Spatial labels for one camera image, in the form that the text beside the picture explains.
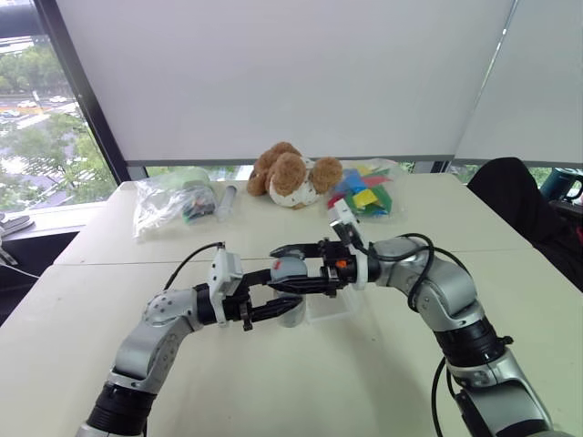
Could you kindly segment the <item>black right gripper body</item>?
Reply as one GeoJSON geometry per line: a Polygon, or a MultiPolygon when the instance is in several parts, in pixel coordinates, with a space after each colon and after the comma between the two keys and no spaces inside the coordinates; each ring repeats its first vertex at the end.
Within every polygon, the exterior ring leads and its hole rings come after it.
{"type": "Polygon", "coordinates": [[[321,274],[327,279],[324,295],[335,298],[337,291],[355,283],[357,276],[356,257],[341,241],[323,239],[318,242],[322,258],[321,274]]]}

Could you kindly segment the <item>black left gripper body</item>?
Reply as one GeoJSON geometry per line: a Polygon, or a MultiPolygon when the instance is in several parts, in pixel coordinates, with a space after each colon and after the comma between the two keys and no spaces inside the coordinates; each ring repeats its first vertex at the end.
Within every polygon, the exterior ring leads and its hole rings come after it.
{"type": "Polygon", "coordinates": [[[227,296],[222,301],[222,308],[227,321],[241,321],[244,331],[252,330],[253,307],[248,290],[227,296]]]}

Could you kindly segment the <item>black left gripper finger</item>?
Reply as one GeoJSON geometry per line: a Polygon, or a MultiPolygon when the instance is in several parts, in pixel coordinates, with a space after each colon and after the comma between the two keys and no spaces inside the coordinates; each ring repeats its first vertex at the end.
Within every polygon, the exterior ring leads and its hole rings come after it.
{"type": "Polygon", "coordinates": [[[269,300],[259,307],[253,307],[252,321],[282,318],[296,321],[302,314],[303,299],[300,297],[281,297],[269,300]]]}
{"type": "Polygon", "coordinates": [[[250,288],[256,285],[267,285],[271,282],[271,270],[261,269],[245,273],[236,289],[237,295],[244,295],[250,292],[250,288]]]}

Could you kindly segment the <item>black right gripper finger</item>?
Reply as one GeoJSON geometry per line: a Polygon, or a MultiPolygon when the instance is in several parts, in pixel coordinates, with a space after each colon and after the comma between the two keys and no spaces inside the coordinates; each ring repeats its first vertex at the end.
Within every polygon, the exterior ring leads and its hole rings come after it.
{"type": "Polygon", "coordinates": [[[320,258],[322,256],[321,248],[318,243],[297,243],[288,244],[270,252],[272,258],[320,258]]]}
{"type": "Polygon", "coordinates": [[[267,285],[274,290],[297,295],[328,295],[331,291],[330,283],[327,279],[315,277],[286,277],[282,279],[273,279],[269,281],[267,285]]]}

